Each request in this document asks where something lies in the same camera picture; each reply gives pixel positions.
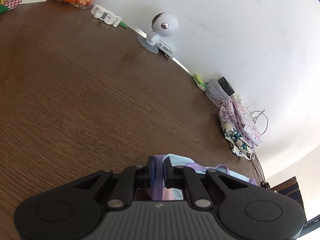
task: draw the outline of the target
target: wooden table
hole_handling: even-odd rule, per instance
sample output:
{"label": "wooden table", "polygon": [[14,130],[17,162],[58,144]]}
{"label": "wooden table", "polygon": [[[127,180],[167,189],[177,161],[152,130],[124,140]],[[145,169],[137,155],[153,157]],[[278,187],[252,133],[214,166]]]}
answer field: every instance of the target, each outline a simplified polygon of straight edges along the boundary
{"label": "wooden table", "polygon": [[24,199],[150,155],[258,180],[190,75],[137,36],[54,1],[0,15],[0,239],[19,239],[12,217]]}

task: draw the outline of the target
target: white box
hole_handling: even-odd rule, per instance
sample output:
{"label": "white box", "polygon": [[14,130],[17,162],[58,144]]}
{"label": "white box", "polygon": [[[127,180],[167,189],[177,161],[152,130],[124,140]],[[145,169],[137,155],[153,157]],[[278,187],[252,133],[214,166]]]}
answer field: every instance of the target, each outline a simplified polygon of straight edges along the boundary
{"label": "white box", "polygon": [[208,89],[205,92],[207,97],[218,107],[226,106],[227,99],[231,99],[230,96],[222,89],[219,82],[216,79],[207,83]]}

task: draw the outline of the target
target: floral fabric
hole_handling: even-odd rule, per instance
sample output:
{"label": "floral fabric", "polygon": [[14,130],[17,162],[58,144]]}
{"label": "floral fabric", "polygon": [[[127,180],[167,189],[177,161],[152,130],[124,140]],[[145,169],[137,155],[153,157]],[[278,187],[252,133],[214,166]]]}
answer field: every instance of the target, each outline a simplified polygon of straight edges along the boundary
{"label": "floral fabric", "polygon": [[249,140],[253,142],[255,146],[259,146],[261,143],[261,135],[248,110],[241,106],[236,99],[234,100],[233,104],[239,130],[242,134],[249,138]]}
{"label": "floral fabric", "polygon": [[222,106],[219,108],[219,119],[220,119],[220,122],[224,121],[231,124],[237,130],[237,132],[242,136],[242,139],[246,142],[246,144],[249,145],[250,147],[254,147],[254,143],[250,141],[250,139],[245,134],[243,134],[239,129],[236,112],[234,110],[233,102],[230,99],[227,99],[226,107]]}
{"label": "floral fabric", "polygon": [[230,142],[232,153],[251,160],[254,147],[251,147],[232,124],[220,118],[224,137]]}

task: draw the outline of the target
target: white plastic clip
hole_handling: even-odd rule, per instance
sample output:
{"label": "white plastic clip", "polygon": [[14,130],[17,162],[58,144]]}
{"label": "white plastic clip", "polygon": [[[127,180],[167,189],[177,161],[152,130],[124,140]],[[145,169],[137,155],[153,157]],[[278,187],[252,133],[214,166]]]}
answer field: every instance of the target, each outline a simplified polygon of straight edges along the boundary
{"label": "white plastic clip", "polygon": [[120,16],[97,4],[92,8],[91,13],[95,18],[98,18],[113,27],[117,27],[122,21]]}

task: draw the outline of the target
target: white cable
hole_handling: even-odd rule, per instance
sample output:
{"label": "white cable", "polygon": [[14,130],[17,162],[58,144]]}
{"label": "white cable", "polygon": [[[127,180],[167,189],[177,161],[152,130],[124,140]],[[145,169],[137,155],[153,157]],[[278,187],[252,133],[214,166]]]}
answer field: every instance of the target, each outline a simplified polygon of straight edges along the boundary
{"label": "white cable", "polygon": [[252,113],[260,112],[256,117],[254,117],[254,118],[253,118],[254,123],[256,123],[256,122],[257,122],[258,117],[259,117],[260,115],[262,115],[262,114],[263,114],[263,115],[265,116],[265,118],[267,119],[267,126],[266,126],[266,129],[264,130],[264,132],[263,132],[261,135],[263,135],[263,134],[267,131],[267,129],[268,129],[268,124],[269,124],[268,117],[264,114],[264,111],[265,111],[265,109],[263,109],[262,111],[257,110],[257,111],[253,111],[253,112],[252,112]]}
{"label": "white cable", "polygon": [[[258,174],[259,179],[261,179],[263,181],[263,183],[266,183],[266,178],[264,176],[263,169],[262,169],[260,161],[259,161],[259,159],[258,159],[258,157],[256,155],[257,154],[256,154],[256,151],[255,151],[255,148],[253,148],[251,161],[253,162],[253,166],[254,166],[257,174]],[[257,166],[257,164],[255,162],[255,158],[257,158],[257,161],[258,161],[260,169],[258,168],[258,166]]]}

